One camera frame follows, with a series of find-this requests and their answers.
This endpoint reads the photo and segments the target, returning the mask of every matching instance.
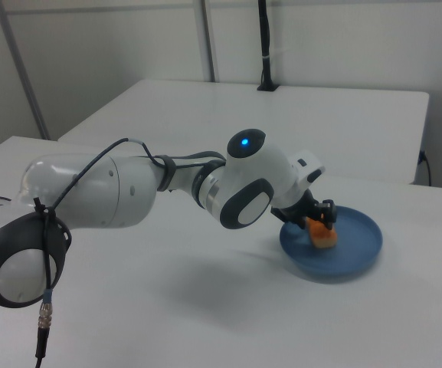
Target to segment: robotic arm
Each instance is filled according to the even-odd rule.
[[[306,216],[328,228],[336,220],[334,203],[319,203],[308,190],[324,172],[317,158],[304,151],[291,162],[262,131],[250,129],[231,138],[226,159],[216,152],[186,157],[104,156],[75,180],[43,237],[46,210],[40,202],[55,203],[92,159],[91,155],[42,156],[25,170],[13,200],[0,197],[0,305],[25,307],[42,298],[43,242],[54,286],[64,267],[70,229],[133,226],[147,216],[156,192],[181,189],[231,229],[251,225],[268,205],[277,218],[301,227]]]

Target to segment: power cord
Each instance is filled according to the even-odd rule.
[[[57,197],[54,204],[51,207],[46,207],[45,205],[41,204],[39,198],[35,198],[35,211],[40,212],[44,217],[44,229],[42,232],[42,250],[44,252],[44,266],[45,266],[45,291],[44,296],[42,298],[42,304],[39,310],[39,317],[38,317],[38,335],[37,335],[37,351],[35,353],[35,357],[37,358],[37,364],[35,368],[40,368],[42,364],[42,360],[45,357],[45,351],[47,349],[47,340],[49,338],[49,331],[51,327],[51,321],[52,321],[52,284],[51,284],[51,256],[48,251],[48,239],[47,239],[47,232],[48,232],[48,226],[50,220],[57,221],[59,225],[61,225],[63,228],[65,228],[64,223],[60,222],[58,218],[55,215],[55,209],[59,206],[59,204],[62,202],[64,197],[69,193],[69,191],[77,184],[77,182],[93,167],[95,163],[97,163],[103,156],[105,156],[109,151],[113,150],[118,145],[124,143],[124,142],[133,142],[138,143],[142,146],[144,151],[146,151],[147,157],[151,160],[151,162],[158,167],[165,168],[166,166],[156,160],[158,158],[157,156],[153,156],[149,149],[147,148],[146,144],[142,140],[134,140],[130,138],[122,138],[121,140],[117,140],[115,143],[112,143],[110,146],[108,146],[106,149],[104,149],[99,155],[97,155],[94,159],[88,163],[84,169],[81,170],[81,172],[73,178],[73,180],[70,182],[70,184],[66,187],[66,189]],[[205,163],[192,163],[187,165],[179,165],[176,166],[177,169],[185,169],[190,167],[198,167],[198,166],[205,166]],[[70,232],[67,231],[67,235],[69,236],[69,239],[67,240],[67,243],[70,244]]]
[[[425,151],[420,151],[420,155],[418,156],[418,165],[420,165],[423,161],[425,161],[425,163],[427,164],[428,186],[432,186],[432,173],[430,170],[430,163],[428,162],[428,158]]]

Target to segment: table surface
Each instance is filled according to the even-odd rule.
[[[238,131],[258,128],[288,154],[315,153],[329,175],[414,181],[428,94],[141,80],[59,141],[108,146],[125,136],[155,154],[224,152]]]
[[[13,137],[0,195],[36,156],[96,150]],[[442,189],[327,175],[311,188],[380,226],[369,271],[312,279],[269,213],[230,231],[186,193],[159,193],[135,227],[73,231],[42,366],[442,366]],[[0,307],[0,366],[34,366],[38,307]]]

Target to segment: cable connector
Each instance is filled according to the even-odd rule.
[[[40,366],[41,361],[45,358],[45,351],[47,349],[47,340],[52,325],[52,290],[46,289],[44,291],[44,298],[38,311],[38,334],[37,334],[37,351],[35,357],[38,359],[37,366]]]

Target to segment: black pole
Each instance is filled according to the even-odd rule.
[[[258,13],[260,15],[261,56],[264,69],[261,85],[257,89],[273,92],[279,86],[273,84],[270,71],[270,26],[268,25],[266,0],[258,0]]]

